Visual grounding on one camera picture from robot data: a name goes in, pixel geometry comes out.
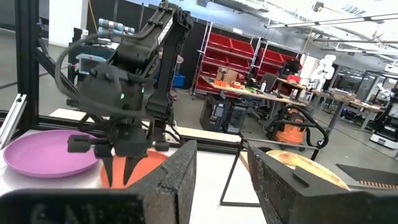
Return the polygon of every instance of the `black pole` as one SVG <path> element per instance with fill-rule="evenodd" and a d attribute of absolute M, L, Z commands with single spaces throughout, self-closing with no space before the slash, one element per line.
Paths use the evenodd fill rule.
<path fill-rule="evenodd" d="M 138 22 L 138 30 L 137 30 L 137 32 L 141 31 L 142 17 L 144 16 L 144 9 L 145 9 L 144 3 L 141 3 L 141 10 L 140 10 L 140 13 L 139 13 L 139 22 Z"/>
<path fill-rule="evenodd" d="M 18 93 L 27 95 L 19 129 L 29 130 L 39 117 L 39 64 L 35 60 L 39 36 L 39 1 L 16 0 L 16 55 Z"/>
<path fill-rule="evenodd" d="M 118 5 L 119 5 L 119 0 L 115 0 L 114 6 L 113 6 L 113 21 L 116 22 L 116 18 L 118 17 Z"/>

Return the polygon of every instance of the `white robot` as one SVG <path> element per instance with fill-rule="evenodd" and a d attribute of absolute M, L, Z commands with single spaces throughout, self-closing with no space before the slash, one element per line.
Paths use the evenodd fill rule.
<path fill-rule="evenodd" d="M 387 90 L 383 87 L 383 83 L 379 83 L 376 85 L 380 92 L 379 95 L 377 96 L 379 99 L 384 100 L 384 101 L 389 101 L 390 97 L 393 95 L 393 92 L 391 90 Z"/>
<path fill-rule="evenodd" d="M 315 69 L 310 80 L 310 82 L 314 83 L 313 88 L 321 91 L 326 80 L 333 77 L 335 68 L 332 65 L 335 60 L 336 55 L 325 55 L 325 58 L 319 61 L 318 67 Z"/>

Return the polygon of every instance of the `round wooden object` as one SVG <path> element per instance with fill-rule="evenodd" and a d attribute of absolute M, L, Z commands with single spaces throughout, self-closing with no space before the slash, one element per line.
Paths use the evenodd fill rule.
<path fill-rule="evenodd" d="M 295 169 L 296 166 L 299 166 L 306 171 L 331 182 L 332 184 L 349 190 L 349 187 L 336 174 L 321 166 L 319 163 L 314 162 L 306 157 L 300 156 L 293 152 L 286 152 L 281 150 L 271 150 L 268 151 L 267 154 L 278 160 L 279 162 L 287 165 L 291 169 Z"/>

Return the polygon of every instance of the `cardboard box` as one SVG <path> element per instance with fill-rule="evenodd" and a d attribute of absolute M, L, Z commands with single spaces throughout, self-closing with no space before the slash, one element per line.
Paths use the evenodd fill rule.
<path fill-rule="evenodd" d="M 228 69 L 228 72 L 226 74 L 226 78 L 225 78 L 225 82 L 227 82 L 228 84 L 231 84 L 233 82 L 235 82 L 236 78 L 238 77 L 238 72 L 234 71 L 232 69 Z"/>
<path fill-rule="evenodd" d="M 218 67 L 216 80 L 221 80 L 222 82 L 231 84 L 232 82 L 235 82 L 237 77 L 238 77 L 238 72 L 232 69 Z"/>
<path fill-rule="evenodd" d="M 218 67 L 217 70 L 217 80 L 221 80 L 222 82 L 225 80 L 226 78 L 226 74 L 228 73 L 228 69 L 227 68 L 223 68 L 223 67 Z"/>

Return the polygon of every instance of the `orange object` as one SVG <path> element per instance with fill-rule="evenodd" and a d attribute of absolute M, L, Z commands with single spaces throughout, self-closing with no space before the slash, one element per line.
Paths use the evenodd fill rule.
<path fill-rule="evenodd" d="M 241 84 L 239 82 L 233 82 L 230 84 L 232 88 L 241 88 Z"/>
<path fill-rule="evenodd" d="M 168 159 L 169 157 L 165 154 L 155 151 L 147 151 L 147 157 L 141 159 L 137 164 L 136 168 L 134 168 L 129 181 L 126 186 L 123 185 L 123 174 L 124 174 L 124 165 L 126 163 L 125 157 L 113 157 L 113 181 L 112 181 L 112 189 L 125 189 L 126 187 L 132 185 L 137 182 L 139 179 L 145 177 L 148 173 L 154 170 L 156 167 L 161 165 L 163 161 Z M 103 187 L 109 188 L 108 176 L 106 175 L 104 165 L 101 167 L 101 183 Z"/>
<path fill-rule="evenodd" d="M 304 122 L 304 119 L 299 115 L 298 111 L 290 110 L 288 112 L 292 121 Z M 282 130 L 278 130 L 275 134 L 275 140 L 290 144 L 301 144 L 304 140 L 305 128 L 294 126 L 291 124 L 283 124 Z"/>
<path fill-rule="evenodd" d="M 221 87 L 226 87 L 227 84 L 228 84 L 227 82 L 223 82 L 221 80 L 214 80 L 214 85 L 218 85 L 218 86 L 221 86 Z"/>

